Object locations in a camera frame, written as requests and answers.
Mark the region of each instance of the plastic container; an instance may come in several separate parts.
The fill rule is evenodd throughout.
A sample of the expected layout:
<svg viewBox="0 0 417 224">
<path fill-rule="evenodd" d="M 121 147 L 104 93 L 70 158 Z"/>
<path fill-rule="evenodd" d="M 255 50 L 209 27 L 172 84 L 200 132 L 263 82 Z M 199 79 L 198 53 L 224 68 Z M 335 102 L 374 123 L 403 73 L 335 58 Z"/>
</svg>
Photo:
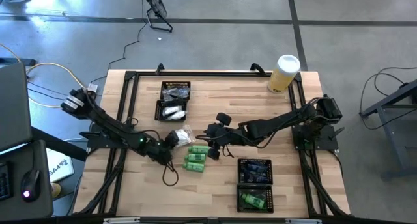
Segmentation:
<svg viewBox="0 0 417 224">
<path fill-rule="evenodd" d="M 188 148 L 188 152 L 195 154 L 208 154 L 210 150 L 209 146 L 194 145 Z"/>
<path fill-rule="evenodd" d="M 200 163 L 184 162 L 182 164 L 182 167 L 188 171 L 195 171 L 199 173 L 202 173 L 204 171 L 204 165 Z"/>
<path fill-rule="evenodd" d="M 248 197 L 255 197 L 264 203 L 260 208 L 259 205 L 250 204 L 245 201 Z M 250 213 L 274 213 L 274 199 L 272 196 L 272 187 L 269 185 L 247 185 L 239 184 L 237 186 L 237 212 Z"/>
<path fill-rule="evenodd" d="M 266 167 L 265 171 L 262 169 L 257 170 L 256 165 L 260 165 L 261 167 L 265 166 Z M 272 176 L 271 160 L 238 159 L 237 160 L 237 175 L 238 175 L 238 183 L 242 183 L 242 184 L 273 185 L 274 183 L 273 176 Z"/>
<path fill-rule="evenodd" d="M 164 94 L 162 94 L 162 91 L 165 89 L 170 89 L 173 87 L 188 87 L 190 88 L 190 91 L 188 93 L 188 97 L 186 99 L 179 99 L 179 100 L 190 100 L 191 96 L 191 81 L 163 81 L 161 84 L 161 93 L 160 93 L 160 100 L 164 100 Z"/>
<path fill-rule="evenodd" d="M 169 101 L 169 102 L 165 102 L 165 101 L 161 101 L 161 100 L 156 101 L 155 120 L 164 120 L 164 121 L 169 121 L 169 122 L 185 121 L 187 114 L 185 114 L 185 116 L 183 116 L 179 120 L 167 120 L 167 118 L 170 115 L 166 115 L 166 116 L 162 115 L 162 113 L 163 113 L 163 111 L 166 107 L 175 107 L 175 106 L 182 106 L 183 111 L 187 110 L 187 102 L 184 101 L 184 100 L 183 101 L 175 100 L 175 101 Z"/>
<path fill-rule="evenodd" d="M 275 94 L 286 90 L 294 76 L 300 71 L 300 67 L 300 61 L 295 56 L 281 56 L 269 79 L 268 89 Z"/>
<path fill-rule="evenodd" d="M 195 163 L 204 163 L 206 161 L 206 154 L 188 154 L 184 157 L 185 161 L 195 162 Z"/>
</svg>

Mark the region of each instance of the keyboard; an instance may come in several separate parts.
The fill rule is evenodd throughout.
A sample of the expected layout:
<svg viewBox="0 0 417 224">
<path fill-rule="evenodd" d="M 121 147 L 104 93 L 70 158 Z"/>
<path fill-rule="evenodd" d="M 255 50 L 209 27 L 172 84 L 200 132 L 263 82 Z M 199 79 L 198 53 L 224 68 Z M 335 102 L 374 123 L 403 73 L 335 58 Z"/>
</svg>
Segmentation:
<svg viewBox="0 0 417 224">
<path fill-rule="evenodd" d="M 11 164 L 0 163 L 0 201 L 13 197 L 10 175 Z"/>
</svg>

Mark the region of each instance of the white cable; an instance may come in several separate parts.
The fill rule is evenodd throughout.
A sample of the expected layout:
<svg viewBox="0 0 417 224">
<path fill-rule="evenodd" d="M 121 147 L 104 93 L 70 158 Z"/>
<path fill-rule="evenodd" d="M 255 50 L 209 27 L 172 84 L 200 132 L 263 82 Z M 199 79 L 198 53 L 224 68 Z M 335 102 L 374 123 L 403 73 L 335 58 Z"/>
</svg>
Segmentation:
<svg viewBox="0 0 417 224">
<path fill-rule="evenodd" d="M 64 139 L 63 141 L 67 142 L 67 141 L 73 141 L 73 140 L 82 140 L 82 138 Z"/>
<path fill-rule="evenodd" d="M 85 87 L 81 83 L 81 81 L 72 73 L 72 71 L 70 69 L 68 69 L 68 68 L 66 68 L 66 67 L 64 67 L 64 66 L 62 66 L 60 64 L 57 64 L 57 63 L 49 63 L 49 62 L 47 62 L 47 63 L 39 63 L 39 64 L 36 64 L 36 65 L 34 65 L 34 66 L 32 66 L 32 67 L 30 67 L 30 68 L 28 68 L 26 70 L 26 75 L 29 76 L 29 72 L 31 72 L 33 69 L 38 68 L 39 66 L 42 66 L 42 65 L 54 65 L 54 66 L 57 66 L 59 68 L 62 68 L 64 70 L 66 70 L 72 76 L 72 78 L 74 78 L 76 80 L 76 82 L 78 83 L 78 85 L 80 85 L 81 88 L 85 89 Z M 37 105 L 42 106 L 42 107 L 61 108 L 61 106 L 59 106 L 59 105 L 46 105 L 46 104 L 41 104 L 41 103 L 35 101 L 34 99 L 32 99 L 31 97 L 29 97 L 29 100 L 32 103 L 37 104 Z"/>
<path fill-rule="evenodd" d="M 6 47 L 3 44 L 0 44 L 0 46 L 4 47 L 6 50 L 8 50 L 9 52 L 11 52 L 11 54 L 13 54 L 15 56 L 15 58 L 18 60 L 18 62 L 21 63 L 19 57 L 11 49 L 9 49 L 8 47 Z"/>
</svg>

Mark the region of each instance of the black tray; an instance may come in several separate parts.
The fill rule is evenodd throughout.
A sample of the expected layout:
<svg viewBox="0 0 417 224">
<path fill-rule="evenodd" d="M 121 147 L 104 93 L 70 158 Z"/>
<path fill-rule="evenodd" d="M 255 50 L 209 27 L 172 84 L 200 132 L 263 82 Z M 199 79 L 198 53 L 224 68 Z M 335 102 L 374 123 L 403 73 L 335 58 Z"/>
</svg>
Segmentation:
<svg viewBox="0 0 417 224">
<path fill-rule="evenodd" d="M 166 107 L 174 107 L 174 106 L 182 106 L 182 110 L 186 111 L 187 110 L 187 102 L 186 101 L 180 101 L 180 100 L 175 100 L 175 101 L 169 101 L 169 102 L 165 102 L 165 101 L 161 101 L 158 100 L 156 101 L 156 109 L 155 109 L 155 120 L 163 120 L 163 121 L 168 121 L 168 122 L 182 122 L 185 121 L 185 118 L 187 116 L 187 114 L 185 114 L 185 116 L 183 116 L 181 119 L 179 120 L 166 120 L 166 118 L 168 118 L 169 116 L 163 116 L 162 112 Z"/>
<path fill-rule="evenodd" d="M 242 172 L 242 165 L 246 165 L 250 162 L 254 162 L 257 164 L 265 165 L 268 167 L 266 170 L 266 179 L 265 182 L 248 182 L 245 179 L 242 179 L 240 173 Z M 272 162 L 271 160 L 262 160 L 262 159 L 238 159 L 237 160 L 237 179 L 238 183 L 245 183 L 245 184 L 270 184 L 273 185 L 274 179 L 272 176 Z"/>
<path fill-rule="evenodd" d="M 254 195 L 257 198 L 259 198 L 260 194 L 263 194 L 261 196 L 265 196 L 264 208 L 259 209 L 246 203 L 245 200 L 240 197 L 240 195 L 244 191 L 246 191 L 245 193 L 250 193 L 251 195 Z M 237 208 L 237 212 L 268 213 L 268 214 L 274 213 L 274 198 L 272 196 L 272 187 L 269 185 L 260 185 L 260 184 L 258 185 L 239 184 L 237 186 L 236 208 Z"/>
<path fill-rule="evenodd" d="M 164 89 L 169 89 L 173 87 L 188 87 L 190 88 L 190 91 L 188 92 L 188 97 L 185 99 L 179 99 L 179 100 L 190 100 L 191 96 L 191 81 L 163 81 L 161 84 L 161 93 L 160 93 L 160 100 L 164 100 L 164 94 L 162 94 L 162 91 Z"/>
</svg>

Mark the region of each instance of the white paper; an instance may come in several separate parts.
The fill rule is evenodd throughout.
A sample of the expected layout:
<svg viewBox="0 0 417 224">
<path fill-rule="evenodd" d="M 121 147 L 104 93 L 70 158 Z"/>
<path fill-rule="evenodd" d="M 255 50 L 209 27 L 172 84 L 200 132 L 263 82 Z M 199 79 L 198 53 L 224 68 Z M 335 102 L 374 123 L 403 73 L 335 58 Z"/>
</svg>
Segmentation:
<svg viewBox="0 0 417 224">
<path fill-rule="evenodd" d="M 46 155 L 48 157 L 51 182 L 56 182 L 74 174 L 71 157 L 48 148 L 46 149 Z"/>
</svg>

